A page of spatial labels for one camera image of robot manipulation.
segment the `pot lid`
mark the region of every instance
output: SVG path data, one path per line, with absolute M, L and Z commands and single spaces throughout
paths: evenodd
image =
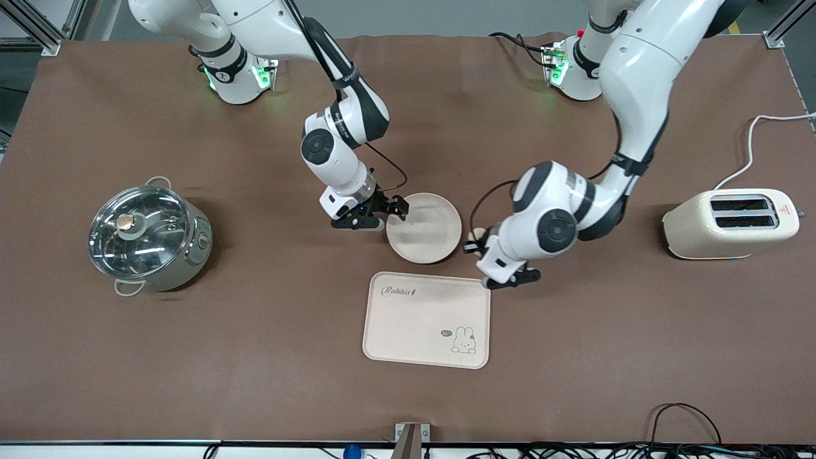
M 88 242 L 91 259 L 109 276 L 143 278 L 182 252 L 191 229 L 184 200 L 170 189 L 126 189 L 96 213 Z

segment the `round white plate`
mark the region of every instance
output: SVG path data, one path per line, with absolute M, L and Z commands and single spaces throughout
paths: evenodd
M 456 207 L 431 193 L 412 194 L 406 201 L 406 220 L 391 215 L 385 226 L 391 247 L 402 258 L 421 265 L 444 260 L 462 238 L 462 221 Z

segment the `silver cooking pot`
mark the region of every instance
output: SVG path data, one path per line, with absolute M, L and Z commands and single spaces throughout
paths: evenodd
M 163 180 L 167 187 L 154 185 Z M 210 222 L 171 190 L 165 177 L 126 189 L 96 213 L 89 251 L 96 268 L 115 278 L 120 296 L 179 287 L 204 266 L 212 249 Z M 122 288 L 131 286 L 133 292 Z

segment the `white rectangular cutting board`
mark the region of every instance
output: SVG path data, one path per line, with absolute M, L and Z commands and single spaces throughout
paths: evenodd
M 490 290 L 476 279 L 377 273 L 362 350 L 373 360 L 482 368 L 490 351 Z

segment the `brown tabletop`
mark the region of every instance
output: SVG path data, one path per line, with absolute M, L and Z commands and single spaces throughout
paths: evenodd
M 391 112 L 376 145 L 466 216 L 493 184 L 546 159 L 589 175 L 614 151 L 602 100 L 567 100 L 493 38 L 342 45 Z M 781 51 L 704 42 L 678 78 L 651 169 L 608 237 L 534 262 L 543 280 L 493 295 L 481 370 L 375 362 L 361 350 L 379 271 L 480 277 L 457 253 L 412 265 L 384 234 L 338 232 L 299 156 L 333 93 L 286 63 L 277 93 L 220 102 L 182 42 L 65 42 L 39 66 L 0 168 L 0 438 L 379 439 L 399 421 L 434 439 L 643 439 L 654 407 L 707 412 L 725 441 L 816 442 L 816 232 L 741 261 L 671 258 L 664 212 L 745 160 L 747 122 L 801 114 Z M 733 186 L 778 188 L 816 214 L 807 122 L 761 124 Z M 384 185 L 399 179 L 359 155 Z M 91 263 L 98 208 L 169 176 L 215 231 L 197 280 L 119 298 Z M 509 215 L 488 200 L 478 222 Z M 711 441 L 668 412 L 658 439 Z

